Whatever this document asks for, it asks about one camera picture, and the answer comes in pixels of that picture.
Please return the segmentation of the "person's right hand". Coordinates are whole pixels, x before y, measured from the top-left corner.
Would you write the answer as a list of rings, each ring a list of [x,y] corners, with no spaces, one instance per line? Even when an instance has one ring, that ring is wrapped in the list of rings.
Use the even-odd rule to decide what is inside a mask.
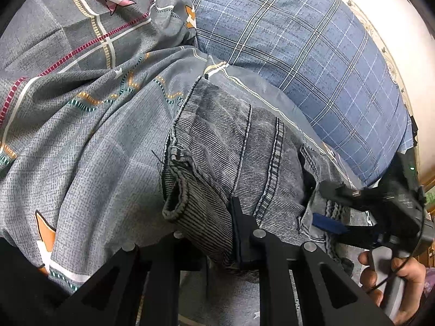
[[[360,277],[362,289],[367,292],[371,300],[380,307],[380,303],[383,301],[383,293],[378,289],[369,292],[369,290],[376,286],[377,282],[376,272],[369,267],[369,253],[362,252],[359,254],[358,261],[366,266]],[[425,284],[426,268],[415,258],[410,258],[405,266],[398,271],[397,275],[406,280],[406,287],[400,308],[394,319],[394,324],[405,325],[416,314],[420,307],[420,300]]]

